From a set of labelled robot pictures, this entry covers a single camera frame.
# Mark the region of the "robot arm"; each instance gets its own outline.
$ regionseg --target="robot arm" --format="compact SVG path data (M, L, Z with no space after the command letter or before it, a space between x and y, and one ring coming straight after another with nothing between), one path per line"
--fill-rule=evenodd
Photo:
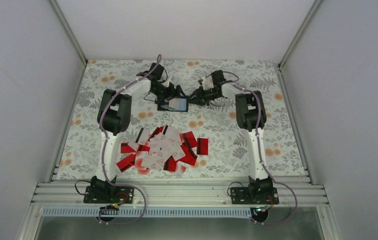
M235 103L237 125L244 129L250 158L247 191L253 203L264 202L268 196L274 195L276 189L273 188L273 180L263 168L263 165L267 166L264 148L264 125L267 116L261 92L257 90L248 93L242 91L240 87L235 87L232 81L227 81L221 70L213 72L211 77L213 87L205 89L204 81L199 81L201 86L189 96L189 103L201 106L209 105L210 101L221 97L229 98ZM253 94L258 97L259 106ZM257 137L255 127L259 116Z
M246 139L246 144L248 146L248 152L249 152L249 159L250 161L250 169L249 169L249 176L256 180L256 179L267 179L269 175L264 170L263 166L260 164L260 155L259 155L259 149L258 149L258 139L256 136L256 132L253 130L255 128L255 125L257 123L258 118L258 109L255 108L254 111L251 113L252 119L250 122L248 122L246 114L249 113L249 106L247 103L247 99L252 98L250 93L241 92L237 88L233 87L231 83L225 83L221 86L221 93L223 97L231 99L236 104L236 120L237 124L241 129L245 129L243 131ZM263 101L263 98L261 97L261 93L259 91L256 91L257 96L259 97L260 101ZM261 106L261 111L265 112L264 110L264 104ZM261 147L261 158L263 160L263 163L265 166L267 166L266 163L266 152L264 149L264 123L266 122L266 119L262 120L260 122L260 126L258 128L258 134L259 134L259 144Z
M153 63L150 67L150 70L155 67ZM175 96L179 93L180 86L175 87L171 81L172 77L170 76L165 82L159 82L161 76L163 75L164 68L161 65L158 65L153 72L147 77L147 80L141 80L136 82L129 88L126 88L121 94L119 94L114 102L111 104L111 107L119 105L118 110L114 110L111 107L106 110L105 117L103 119L103 127L107 133L108 141L104 149L104 144L106 136L101 132L101 149L99 155L98 168L96 170L96 178L98 180L105 181L105 175L102 168L102 153L103 160L105 164L105 172L108 179L112 180L116 177L116 159L119 152L119 147L121 141L120 134L124 132L130 124L130 116L132 109L132 97L139 98L147 92L151 92L157 95L158 101L163 101L166 96ZM148 71L141 72L137 76L144 76ZM116 94L116 91L107 89L102 95L102 100L99 107L99 112L97 116L98 123L101 120L101 114L105 110L108 102Z

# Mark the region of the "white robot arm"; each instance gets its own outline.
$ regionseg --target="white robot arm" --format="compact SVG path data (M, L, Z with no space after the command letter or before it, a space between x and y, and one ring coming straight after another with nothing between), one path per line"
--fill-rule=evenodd
M221 94L223 97L226 97L230 100L232 100L234 103L236 103L236 95L245 94L249 96L249 93L242 92L232 86L232 83L228 82L221 86ZM247 130L245 129L243 131L246 139L246 144L248 145L248 152L249 152L249 159L250 159L250 168L249 168L249 176L252 179L267 179L269 175L264 170L263 166L260 164L260 155L259 152L261 152L261 158L263 160L263 163L265 166L267 166L266 163L266 152L264 149L264 128L259 127L258 128L258 134L259 134L259 144L260 144L260 151L258 149L258 140L256 136L256 132L254 130Z
M150 88L151 88L151 81L150 80L143 80L143 81L139 81L138 83L134 84L132 87L130 88L127 88L125 89L121 94L122 95L119 95L117 98L120 100L120 107L124 107L122 106L123 103L121 101L121 99L124 97L124 99L128 100L129 101L126 101L125 104L127 106L125 106L124 108L126 109L125 111L125 115L128 115L128 116L125 116L125 115L120 115L120 113L123 113L123 112L120 112L120 110L118 111L115 111L115 110L112 110L112 109L109 109L109 111L111 112L111 118L119 118L114 124L117 124L117 126L119 125L126 125L125 122L126 121L130 121L130 111L131 111L131 104L132 104L132 97L139 97L139 96L143 96L144 93L147 93L150 91ZM100 110L104 110L106 104L102 104L102 103L107 103L111 97L115 94L116 92L115 91L109 91L108 89L104 92L103 94L103 97L102 97L102 101L101 101L101 106L100 106ZM105 173L106 173L106 176L108 177L108 179L113 179L116 177L116 171L117 171L117 165L116 165L116 159L117 159L117 154L119 152L119 148L120 148L120 143L122 142L121 141L121 136L118 132L114 132L114 128L111 128L111 127L108 127L108 126L105 126L104 125L104 128L105 128L105 131L108 135L108 141L106 143L106 147L105 147L105 150L104 150L104 143L106 141L106 136L105 134L101 131L100 134L101 134L101 148L100 148L100 154L99 154L99 162L98 162L98 168L96 170L96 177L97 179L99 180L102 180L102 181L105 181L105 175L104 175L104 172L103 172L103 169L102 169L102 152L104 151L103 153L103 162L105 164Z

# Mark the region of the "floral tablecloth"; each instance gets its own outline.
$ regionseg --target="floral tablecloth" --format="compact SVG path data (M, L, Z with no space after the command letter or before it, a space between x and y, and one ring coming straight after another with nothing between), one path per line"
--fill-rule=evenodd
M98 167L101 131L97 115L105 89L119 89L135 79L139 72L148 70L152 60L89 60L77 97L72 122L59 163L57 179L91 178ZM266 161L275 176L299 176L304 167L291 127L277 74L270 61L243 60L163 60L168 75L190 95L199 87L198 80L215 70L233 72L245 88L260 90L267 114L264 131ZM225 73L227 80L235 78ZM211 78L207 88L212 87ZM198 156L197 163L188 167L183 178L241 177L249 175L250 160L242 130L236 123L235 104L219 99L217 106L189 105L188 112L157 111L157 106L133 97L130 126L123 140L132 139L140 128L170 125L180 132L192 131L196 138L209 139L209 153ZM118 154L122 159L127 154ZM134 167L118 178L176 178L161 170L138 172Z

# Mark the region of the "black bracket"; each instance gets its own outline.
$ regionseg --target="black bracket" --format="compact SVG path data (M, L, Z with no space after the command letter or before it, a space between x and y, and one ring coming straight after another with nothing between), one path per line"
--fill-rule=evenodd
M268 196L271 197L274 205L279 204L278 190L275 187L273 187L271 195L258 196L255 200L252 199L248 187L230 188L231 204L234 205L270 205L271 201Z
M188 102L190 104L209 106L210 101L223 97L222 85L232 82L226 80L222 70L212 72L211 78L213 87L206 90L204 90L203 86L201 85L202 80L198 81L201 86L193 91L193 93L189 96Z
M270 177L265 179L252 179L250 176L247 187L231 187L231 203L235 205L277 205L279 204L278 190L273 187Z
M97 122L100 123L101 115L105 110L108 102L116 94L116 91L107 89L103 92L100 101L99 112L97 114ZM111 107L119 104L118 110L111 109ZM110 108L106 110L103 118L102 126L108 132L112 132L114 136L118 133L124 132L130 124L130 116L132 110L132 96L127 94L119 94L111 103Z
M261 129L264 128L264 124L267 120L266 109L264 108L261 92L258 90L253 92L259 98L260 106L257 105L257 101L252 93L240 93L235 95L237 125L239 126L239 128L246 129L249 132L255 129L259 110L261 110L261 118L258 127Z
M150 66L149 71L151 71L155 67L155 65L156 63L153 62ZM140 72L136 76L145 76L149 71ZM168 86L164 86L162 84L164 82L160 82L163 72L164 67L158 64L158 66L156 66L156 68L151 72L151 74L146 77L150 80L149 92L156 95L155 104L158 105L157 110L159 111L167 111L167 109L161 107L165 104L166 101L169 101L173 98L187 98L186 94L183 92L183 89L180 85L175 86L172 82L170 82Z
M134 191L133 187L112 186L108 182L93 176L90 180L90 186L86 187L83 202L85 204L131 204Z

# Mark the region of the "aluminum frame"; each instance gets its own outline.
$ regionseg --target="aluminum frame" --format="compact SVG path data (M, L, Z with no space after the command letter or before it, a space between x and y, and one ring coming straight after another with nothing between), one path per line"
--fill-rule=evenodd
M341 240L331 207L318 206L317 214L324 240Z
M315 184L316 182L316 175L313 169L310 167L308 158L306 156L306 151L304 148L304 144L301 138L300 131L298 129L297 121L295 119L294 111L292 109L291 100L289 98L288 89L286 87L285 78L283 77L282 68L279 67L278 64L274 64L274 69L277 73L277 79L279 80L280 88L283 94L283 100L286 105L287 114L289 116L289 121L292 126L293 135L295 137L296 145L298 146L299 156L301 157L302 164L304 168L308 172L308 176L311 179L311 184Z
M327 206L326 192L321 185L311 185L308 177L275 177L294 189L300 207ZM247 177L192 178L192 179L121 179L123 184L135 185L142 189L150 207L262 207L258 204L232 205L227 189L232 182L248 185ZM56 180L51 183L39 183L31 200L32 206L81 206L83 197L76 193L75 180ZM79 191L84 192L88 184L77 183ZM292 193L284 186L275 185L280 204L276 207L288 207L295 204ZM144 205L139 192L134 193L132 206Z
M315 0L312 3L310 10L308 11L307 15L304 18L304 21L302 21L301 26L299 27L298 31L296 32L295 36L290 42L289 47L287 48L286 52L283 55L282 60L279 63L280 68L283 68L283 66L286 64L288 58L291 56L291 53L294 51L295 46L298 43L298 40L304 34L304 31L306 30L308 24L310 23L311 19L313 18L314 14L317 12L317 9L319 8L322 2L323 0Z
M81 71L80 80L78 82L78 86L74 94L74 99L72 100L71 109L67 116L67 124L65 125L64 131L62 132L61 140L59 142L58 149L56 150L55 158L52 161L49 174L45 176L46 183L50 183L53 176L56 175L56 173L58 172L58 167L60 166L59 164L61 161L61 157L63 155L64 147L66 145L67 135L69 134L71 121L73 120L74 109L76 108L77 98L79 97L79 92L80 92L80 88L82 87L83 77L85 76L85 72L86 72L86 64L83 70Z
M61 11L60 5L58 4L57 0L49 0L50 4L53 7L53 10L56 13L56 16L58 17L59 21L61 22L62 27L64 28L65 33L68 36L68 39L70 40L75 52L77 53L78 57L80 58L81 62L86 66L88 60L85 57L85 54L83 53L82 48L79 45L79 42L77 41L77 38L74 36L73 31L71 30L71 27L69 26L66 17L63 14L63 11Z
M21 230L18 234L18 240L33 240L37 237L43 209L43 206L32 205L28 208Z

